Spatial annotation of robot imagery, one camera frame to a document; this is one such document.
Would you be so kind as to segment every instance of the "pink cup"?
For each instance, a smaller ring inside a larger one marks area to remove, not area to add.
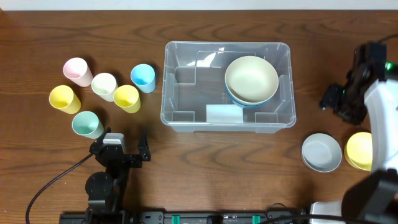
[[[67,61],[63,66],[63,74],[82,87],[89,86],[93,81],[93,74],[82,58],[72,58]]]

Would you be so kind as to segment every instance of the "green tape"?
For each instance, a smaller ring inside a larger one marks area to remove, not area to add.
[[[180,224],[180,216],[179,215],[172,216],[172,224]]]
[[[259,215],[253,215],[252,224],[259,224],[261,222],[261,217]]]

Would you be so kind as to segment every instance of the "plastic bin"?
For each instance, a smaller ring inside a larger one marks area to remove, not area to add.
[[[224,84],[228,65],[247,55],[266,59],[279,76],[276,94],[255,109],[233,105]],[[292,127],[296,112],[289,46],[285,43],[169,42],[165,48],[160,118],[175,131],[275,133]]]

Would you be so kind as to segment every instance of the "brown tabletop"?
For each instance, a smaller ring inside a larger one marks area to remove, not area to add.
[[[0,15],[0,223],[25,223],[27,204],[48,181],[84,158],[93,140],[76,135],[72,114],[52,108],[57,85],[74,89],[81,111],[94,111],[136,151],[148,132],[152,161],[130,171],[126,208],[265,210],[339,200],[368,173],[345,159],[327,174],[301,160],[303,140],[328,133],[344,147],[361,130],[318,109],[327,86],[345,82],[354,48],[398,32],[395,11],[80,11],[3,12]],[[285,42],[290,46],[297,122],[275,134],[176,133],[160,120],[165,45],[171,40]],[[388,59],[398,61],[398,40]],[[127,114],[66,79],[63,64],[83,57],[93,74],[109,72],[132,84],[131,69],[153,65],[156,90],[141,94]],[[362,127],[369,129],[368,121]],[[49,187],[30,213],[32,223],[58,223],[84,211],[85,182],[104,170],[94,158]]]

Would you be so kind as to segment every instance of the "green light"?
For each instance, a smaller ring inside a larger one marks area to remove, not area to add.
[[[386,63],[386,69],[387,69],[387,70],[390,70],[391,68],[392,68],[392,64],[389,63],[389,62],[387,62],[387,63]]]

